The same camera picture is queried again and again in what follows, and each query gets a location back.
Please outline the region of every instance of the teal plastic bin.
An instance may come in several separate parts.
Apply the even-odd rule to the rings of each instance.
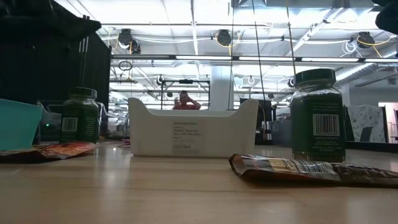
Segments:
[[[40,106],[0,99],[0,151],[32,147],[41,117]]]

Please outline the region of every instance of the snack bar wrapper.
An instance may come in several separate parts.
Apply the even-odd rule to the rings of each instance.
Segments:
[[[35,146],[32,149],[0,151],[0,162],[36,163],[67,159],[92,151],[95,144],[90,142],[68,142]]]
[[[229,159],[234,172],[247,180],[323,182],[366,187],[398,187],[398,173],[345,163],[302,161],[234,154]]]

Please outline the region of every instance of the plastic storage bin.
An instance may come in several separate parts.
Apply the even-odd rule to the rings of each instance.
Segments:
[[[257,100],[237,111],[148,110],[129,99],[131,152],[136,156],[229,158],[254,150]]]
[[[0,151],[32,146],[42,108],[0,99]]]

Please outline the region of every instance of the barcode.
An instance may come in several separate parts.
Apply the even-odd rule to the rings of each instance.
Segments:
[[[333,167],[328,162],[291,160],[299,172],[327,172],[335,174]]]
[[[313,114],[314,136],[340,136],[338,115],[336,114]]]
[[[62,131],[76,132],[78,118],[63,118]]]
[[[190,149],[191,146],[188,145],[174,145],[174,149]]]

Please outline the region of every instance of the white plastic bin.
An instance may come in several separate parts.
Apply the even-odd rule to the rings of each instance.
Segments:
[[[136,156],[220,157],[254,149],[257,100],[237,111],[148,110],[129,99],[131,152]]]

